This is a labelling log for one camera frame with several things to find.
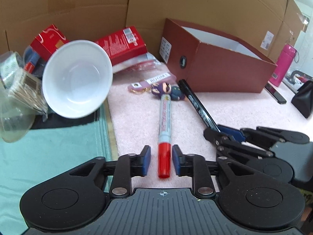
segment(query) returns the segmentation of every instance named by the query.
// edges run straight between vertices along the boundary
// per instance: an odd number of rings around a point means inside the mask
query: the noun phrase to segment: bowl rim
[[[110,62],[109,65],[111,65],[111,66],[108,66],[109,74],[110,74],[110,76],[109,76],[109,81],[108,81],[109,87],[108,87],[107,92],[106,92],[105,95],[104,95],[105,98],[104,98],[103,100],[101,100],[99,103],[98,103],[98,102],[95,103],[95,105],[97,104],[97,105],[96,105],[97,107],[95,107],[93,110],[88,110],[88,111],[86,111],[86,112],[84,112],[84,113],[80,113],[79,116],[76,116],[76,115],[73,114],[73,113],[70,114],[70,113],[67,113],[67,112],[63,112],[63,111],[62,111],[62,108],[56,108],[56,106],[54,105],[54,103],[51,102],[51,100],[49,99],[49,94],[48,94],[49,91],[47,91],[46,84],[45,84],[45,82],[46,82],[46,80],[47,80],[47,68],[49,68],[49,65],[50,65],[50,63],[51,63],[53,57],[57,56],[58,53],[60,53],[63,49],[66,49],[68,46],[70,46],[70,45],[76,45],[77,43],[87,43],[88,45],[91,45],[91,46],[93,46],[94,48],[100,50],[100,51],[104,54],[104,56],[107,56],[107,58],[108,58],[108,60],[109,60],[109,62]],[[55,113],[57,113],[58,115],[60,115],[60,116],[62,116],[62,117],[64,117],[64,118],[71,118],[71,119],[83,118],[83,117],[86,117],[86,116],[90,115],[91,113],[95,112],[95,111],[103,104],[103,102],[104,102],[105,99],[107,98],[108,93],[109,93],[109,90],[110,90],[110,88],[111,88],[111,86],[112,86],[112,81],[113,81],[112,63],[111,63],[111,59],[110,59],[110,57],[108,56],[108,54],[106,53],[106,51],[105,51],[101,46],[99,46],[98,44],[96,44],[95,42],[92,42],[92,41],[89,41],[89,40],[74,40],[74,41],[70,41],[69,43],[66,43],[66,44],[64,44],[63,46],[61,46],[60,48],[58,48],[58,49],[52,54],[52,56],[49,58],[49,60],[48,60],[48,62],[47,62],[47,64],[46,64],[46,66],[45,66],[45,68],[44,68],[43,77],[42,77],[43,96],[44,96],[44,98],[46,99],[46,102],[47,102],[47,104],[49,105],[49,107],[50,107]]]

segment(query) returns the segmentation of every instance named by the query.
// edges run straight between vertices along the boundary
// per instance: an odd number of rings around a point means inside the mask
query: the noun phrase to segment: red box
[[[112,65],[147,53],[146,44],[134,26],[95,41],[110,57]]]
[[[58,48],[68,42],[69,40],[65,38],[63,33],[55,25],[51,25],[38,34],[30,46],[41,58],[48,61]]]
[[[276,68],[238,37],[180,20],[166,19],[160,55],[195,92],[260,93]]]

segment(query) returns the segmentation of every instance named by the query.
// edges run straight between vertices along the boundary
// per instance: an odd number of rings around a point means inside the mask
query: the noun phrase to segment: phone
[[[267,83],[265,89],[270,93],[271,96],[279,103],[279,104],[286,104],[287,101],[281,94],[270,84]]]

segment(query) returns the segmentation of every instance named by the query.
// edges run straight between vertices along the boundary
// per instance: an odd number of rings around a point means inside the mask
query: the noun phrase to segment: red marker cap
[[[159,178],[166,179],[171,173],[171,144],[159,144]]]

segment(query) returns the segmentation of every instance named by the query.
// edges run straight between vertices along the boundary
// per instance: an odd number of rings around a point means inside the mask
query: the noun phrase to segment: black bag
[[[308,80],[305,82],[292,98],[291,103],[305,118],[308,118],[313,109],[313,81]]]

